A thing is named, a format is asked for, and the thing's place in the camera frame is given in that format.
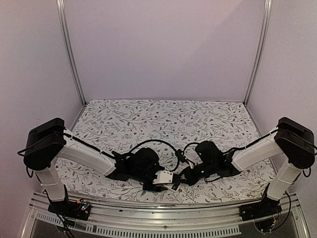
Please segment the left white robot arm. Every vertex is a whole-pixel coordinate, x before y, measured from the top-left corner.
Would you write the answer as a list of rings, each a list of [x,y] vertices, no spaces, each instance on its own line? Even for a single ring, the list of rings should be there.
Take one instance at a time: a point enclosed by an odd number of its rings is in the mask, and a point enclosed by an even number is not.
[[[165,188],[157,179],[164,171],[157,153],[142,148],[136,153],[107,153],[75,137],[64,126],[64,120],[54,118],[29,131],[26,147],[17,152],[25,166],[33,170],[55,208],[63,215],[70,215],[73,203],[67,198],[67,189],[53,165],[56,158],[63,158],[101,175],[119,181],[139,181],[145,191],[161,192]]]

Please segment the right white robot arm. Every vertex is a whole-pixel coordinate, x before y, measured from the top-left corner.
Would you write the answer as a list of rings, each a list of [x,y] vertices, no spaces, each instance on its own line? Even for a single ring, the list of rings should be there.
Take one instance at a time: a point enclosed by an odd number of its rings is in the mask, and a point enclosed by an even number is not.
[[[236,176],[260,161],[284,154],[286,160],[275,178],[266,186],[264,199],[256,206],[260,216],[267,216],[275,209],[275,201],[281,199],[299,174],[314,164],[315,150],[314,133],[283,117],[276,128],[245,147],[234,147],[222,152],[212,141],[199,143],[195,152],[202,162],[194,167],[186,167],[181,175],[185,178],[185,184],[195,185],[200,179],[214,174],[221,178]]]

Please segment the purple battery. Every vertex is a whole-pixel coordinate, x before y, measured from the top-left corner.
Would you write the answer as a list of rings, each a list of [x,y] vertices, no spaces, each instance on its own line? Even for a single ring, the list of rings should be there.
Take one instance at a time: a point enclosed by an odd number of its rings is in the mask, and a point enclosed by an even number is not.
[[[179,189],[180,184],[173,184],[171,187],[172,190],[177,191]]]

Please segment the white remote control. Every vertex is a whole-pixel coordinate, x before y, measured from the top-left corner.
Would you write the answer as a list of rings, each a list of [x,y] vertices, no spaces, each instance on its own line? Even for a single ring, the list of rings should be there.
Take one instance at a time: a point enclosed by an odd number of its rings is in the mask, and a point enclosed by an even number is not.
[[[179,183],[160,184],[160,186],[172,192],[177,192],[180,188]]]

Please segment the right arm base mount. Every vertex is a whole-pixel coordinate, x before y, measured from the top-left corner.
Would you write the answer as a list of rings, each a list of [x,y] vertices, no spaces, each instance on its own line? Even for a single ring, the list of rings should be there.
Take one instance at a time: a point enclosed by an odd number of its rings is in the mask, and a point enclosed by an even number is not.
[[[282,208],[279,201],[265,197],[256,203],[241,205],[239,207],[239,216],[242,221],[255,221],[255,228],[259,232],[268,233],[275,227],[281,211]]]

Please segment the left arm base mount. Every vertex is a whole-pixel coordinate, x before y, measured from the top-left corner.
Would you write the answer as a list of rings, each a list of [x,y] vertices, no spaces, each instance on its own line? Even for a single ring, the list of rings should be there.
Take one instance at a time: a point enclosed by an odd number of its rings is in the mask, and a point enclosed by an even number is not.
[[[87,221],[91,212],[90,202],[85,202],[83,199],[78,201],[69,201],[66,197],[63,201],[51,201],[49,198],[48,211],[64,216],[66,218],[73,218],[77,220]]]

